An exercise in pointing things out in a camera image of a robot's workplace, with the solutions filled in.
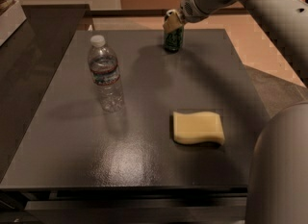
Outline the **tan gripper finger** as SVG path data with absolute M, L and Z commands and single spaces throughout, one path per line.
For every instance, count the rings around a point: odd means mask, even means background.
M 168 34 L 183 26 L 181 16 L 177 10 L 167 11 L 166 20 L 163 24 L 164 31 Z

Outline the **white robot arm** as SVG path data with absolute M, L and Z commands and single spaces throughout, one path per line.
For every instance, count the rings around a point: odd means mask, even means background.
M 302 0 L 182 0 L 167 15 L 170 33 L 241 3 L 284 59 L 289 80 L 308 81 L 308 11 Z M 308 224 L 308 103 L 276 113 L 256 142 L 245 224 Z

